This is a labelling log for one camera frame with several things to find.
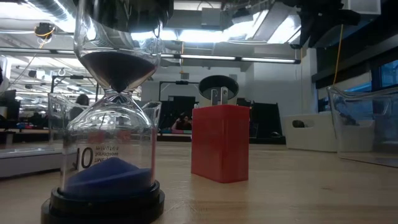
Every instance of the hourglass base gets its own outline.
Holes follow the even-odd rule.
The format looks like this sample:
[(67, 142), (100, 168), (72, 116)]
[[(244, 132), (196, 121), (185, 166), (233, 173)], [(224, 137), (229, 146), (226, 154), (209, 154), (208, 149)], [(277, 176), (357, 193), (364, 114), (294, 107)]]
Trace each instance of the hourglass base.
[(42, 205), (42, 224), (151, 223), (163, 214), (165, 194), (158, 181), (141, 195), (118, 200), (65, 198), (53, 189)]

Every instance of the metal prong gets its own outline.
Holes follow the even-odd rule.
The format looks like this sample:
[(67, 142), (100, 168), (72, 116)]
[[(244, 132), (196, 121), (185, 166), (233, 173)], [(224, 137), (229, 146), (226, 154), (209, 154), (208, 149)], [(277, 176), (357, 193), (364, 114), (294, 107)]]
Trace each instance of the metal prong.
[(215, 106), (218, 104), (218, 91), (217, 90), (211, 90), (211, 105)]
[(225, 86), (221, 87), (221, 104), (228, 104), (228, 88)]

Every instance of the wooden tabletop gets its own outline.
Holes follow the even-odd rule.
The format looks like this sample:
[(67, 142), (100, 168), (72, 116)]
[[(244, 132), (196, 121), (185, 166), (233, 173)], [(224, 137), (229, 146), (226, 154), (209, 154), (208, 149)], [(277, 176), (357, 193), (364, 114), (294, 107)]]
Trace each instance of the wooden tabletop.
[[(249, 180), (219, 184), (190, 173), (190, 143), (159, 142), (166, 194), (155, 223), (398, 223), (398, 169), (327, 152), (251, 145)], [(0, 181), (0, 223), (40, 223), (59, 173)]]

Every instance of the hourglass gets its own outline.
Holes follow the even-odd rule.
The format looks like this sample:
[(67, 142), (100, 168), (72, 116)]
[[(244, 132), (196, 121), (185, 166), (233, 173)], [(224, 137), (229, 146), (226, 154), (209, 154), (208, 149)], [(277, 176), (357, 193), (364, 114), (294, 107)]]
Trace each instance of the hourglass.
[(61, 186), (42, 223), (149, 223), (163, 212), (155, 180), (160, 103), (140, 108), (132, 91), (160, 63), (173, 1), (79, 0), (75, 53), (105, 95), (64, 130)]

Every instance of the red plastic box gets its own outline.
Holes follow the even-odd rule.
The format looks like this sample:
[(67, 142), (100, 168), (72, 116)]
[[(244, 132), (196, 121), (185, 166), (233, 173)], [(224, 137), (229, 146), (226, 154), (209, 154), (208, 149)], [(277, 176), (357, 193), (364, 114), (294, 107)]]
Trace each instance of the red plastic box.
[(249, 178), (249, 108), (193, 110), (191, 173), (220, 183)]

